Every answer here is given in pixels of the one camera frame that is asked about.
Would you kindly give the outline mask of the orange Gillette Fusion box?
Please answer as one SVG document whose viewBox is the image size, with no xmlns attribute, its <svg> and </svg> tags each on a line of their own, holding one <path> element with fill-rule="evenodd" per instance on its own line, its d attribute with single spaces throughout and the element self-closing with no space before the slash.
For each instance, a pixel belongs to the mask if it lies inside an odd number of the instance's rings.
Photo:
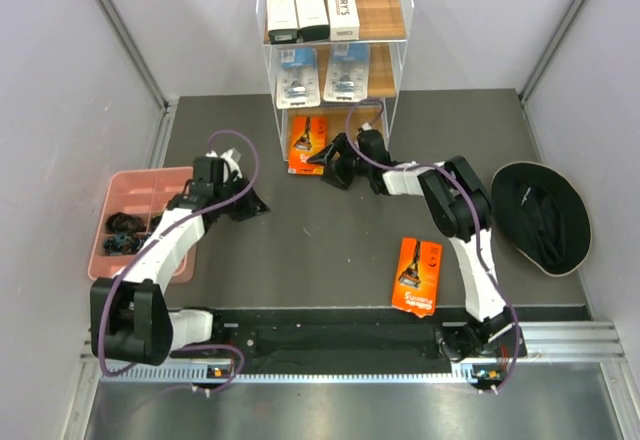
<svg viewBox="0 0 640 440">
<path fill-rule="evenodd" d="M 327 145 L 328 118 L 324 116 L 296 116 L 293 121 L 288 151 L 288 173 L 320 176 L 324 167 L 307 160 Z"/>
<path fill-rule="evenodd" d="M 394 275 L 391 306 L 418 318 L 436 311 L 443 247 L 404 237 Z"/>
</svg>

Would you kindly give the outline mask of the blue Gillette blister pack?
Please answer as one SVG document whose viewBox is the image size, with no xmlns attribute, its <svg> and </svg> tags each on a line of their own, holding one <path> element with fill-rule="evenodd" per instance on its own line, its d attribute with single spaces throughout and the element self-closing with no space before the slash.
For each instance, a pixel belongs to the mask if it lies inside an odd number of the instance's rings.
<svg viewBox="0 0 640 440">
<path fill-rule="evenodd" d="M 319 106 L 316 50 L 309 47 L 280 49 L 277 59 L 276 107 L 284 110 Z"/>
<path fill-rule="evenodd" d="M 323 100 L 357 103 L 368 97 L 370 47 L 361 43 L 338 43 L 331 47 Z"/>
</svg>

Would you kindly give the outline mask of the white Harry's logo box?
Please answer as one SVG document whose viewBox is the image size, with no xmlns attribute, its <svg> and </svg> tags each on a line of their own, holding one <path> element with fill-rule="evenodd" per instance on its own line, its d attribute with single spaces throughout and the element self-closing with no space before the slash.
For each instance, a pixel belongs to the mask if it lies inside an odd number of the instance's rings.
<svg viewBox="0 0 640 440">
<path fill-rule="evenodd" d="M 360 20 L 356 0 L 327 0 L 331 41 L 357 41 Z"/>
</svg>

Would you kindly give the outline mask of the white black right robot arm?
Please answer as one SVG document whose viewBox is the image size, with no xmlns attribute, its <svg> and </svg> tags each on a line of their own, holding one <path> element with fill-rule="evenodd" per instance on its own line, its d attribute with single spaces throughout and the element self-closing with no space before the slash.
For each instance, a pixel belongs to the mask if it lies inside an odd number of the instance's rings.
<svg viewBox="0 0 640 440">
<path fill-rule="evenodd" d="M 424 198 L 435 226 L 456 254 L 469 316 L 463 326 L 447 327 L 437 336 L 441 353 L 461 361 L 504 346 L 509 358 L 518 358 L 523 335 L 515 308 L 497 282 L 491 200 L 464 157 L 437 164 L 401 163 L 391 158 L 380 132 L 361 130 L 356 141 L 339 134 L 307 162 L 322 166 L 322 179 L 343 190 L 362 176 L 376 194 Z"/>
</svg>

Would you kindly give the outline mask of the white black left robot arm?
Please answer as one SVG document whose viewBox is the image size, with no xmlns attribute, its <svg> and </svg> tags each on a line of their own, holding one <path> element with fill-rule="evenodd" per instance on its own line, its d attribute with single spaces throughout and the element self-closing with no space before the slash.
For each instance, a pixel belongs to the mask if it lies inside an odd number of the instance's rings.
<svg viewBox="0 0 640 440">
<path fill-rule="evenodd" d="M 172 312 L 165 291 L 183 258 L 226 215 L 236 222 L 268 212 L 229 149 L 195 159 L 183 193 L 167 204 L 159 225 L 133 259 L 90 289 L 91 349 L 101 361 L 157 366 L 193 344 L 205 356 L 226 347 L 227 334 L 205 309 Z"/>
</svg>

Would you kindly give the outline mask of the pink compartment tray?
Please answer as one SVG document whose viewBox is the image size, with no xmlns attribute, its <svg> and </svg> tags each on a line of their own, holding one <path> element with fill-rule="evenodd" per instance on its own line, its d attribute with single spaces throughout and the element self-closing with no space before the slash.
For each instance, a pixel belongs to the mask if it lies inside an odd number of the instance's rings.
<svg viewBox="0 0 640 440">
<path fill-rule="evenodd" d="M 126 266 L 191 177 L 190 167 L 121 171 L 112 177 L 89 259 L 90 280 Z"/>
</svg>

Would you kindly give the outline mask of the black and beige bucket hat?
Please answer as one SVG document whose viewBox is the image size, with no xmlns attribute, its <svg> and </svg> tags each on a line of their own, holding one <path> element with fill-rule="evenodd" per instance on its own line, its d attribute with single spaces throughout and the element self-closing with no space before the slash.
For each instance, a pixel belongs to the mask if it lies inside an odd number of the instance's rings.
<svg viewBox="0 0 640 440">
<path fill-rule="evenodd" d="M 493 215 L 504 237 L 550 277 L 564 277 L 586 260 L 589 213 L 571 182 L 535 162 L 512 162 L 491 181 Z"/>
</svg>

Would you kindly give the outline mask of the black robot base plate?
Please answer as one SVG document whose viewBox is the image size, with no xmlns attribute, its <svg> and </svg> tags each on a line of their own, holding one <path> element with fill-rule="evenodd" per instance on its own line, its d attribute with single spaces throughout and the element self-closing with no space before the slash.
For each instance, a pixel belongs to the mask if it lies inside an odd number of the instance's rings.
<svg viewBox="0 0 640 440">
<path fill-rule="evenodd" d="M 393 308 L 301 308 L 213 310 L 209 339 L 235 344 L 249 358 L 286 350 L 329 352 L 409 351 L 427 358 L 520 356 L 523 334 L 505 311 L 478 321 L 461 308 L 419 318 Z"/>
</svg>

